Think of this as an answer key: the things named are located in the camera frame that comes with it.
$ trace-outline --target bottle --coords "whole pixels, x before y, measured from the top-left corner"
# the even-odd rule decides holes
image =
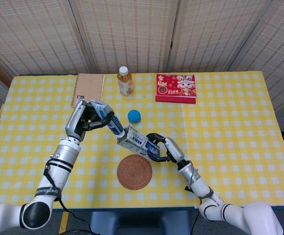
[[[117,75],[120,93],[125,96],[133,92],[132,75],[126,66],[121,66]]]

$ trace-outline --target table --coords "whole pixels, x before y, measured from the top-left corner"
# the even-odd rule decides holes
[[[114,108],[123,126],[128,111],[137,109],[142,115],[134,125],[138,130],[174,138],[225,201],[284,206],[284,143],[262,73],[194,74],[195,105],[155,102],[154,73],[133,74],[135,90],[129,97],[119,93],[116,74],[107,74],[102,100]],[[0,203],[33,199],[45,162],[66,137],[75,80],[73,75],[14,78],[0,119]],[[116,145],[107,127],[88,132],[81,149],[63,190],[68,208],[199,204],[184,190],[186,182],[171,162],[151,162],[153,176],[145,188],[123,188],[116,170],[131,152]]]

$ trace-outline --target brown notebook cover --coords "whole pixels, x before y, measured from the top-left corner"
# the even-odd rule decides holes
[[[75,107],[79,99],[90,101],[91,99],[101,100],[104,87],[103,74],[79,73],[75,82],[71,106]]]

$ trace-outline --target woven coaster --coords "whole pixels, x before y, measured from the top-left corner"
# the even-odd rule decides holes
[[[130,190],[144,188],[152,178],[152,166],[144,157],[133,154],[121,160],[117,177],[122,186]]]

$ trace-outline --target bottle cap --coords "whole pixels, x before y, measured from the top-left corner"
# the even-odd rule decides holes
[[[119,68],[119,74],[121,76],[126,76],[126,75],[128,75],[128,73],[129,73],[129,71],[128,71],[128,68],[126,66],[121,66]]]

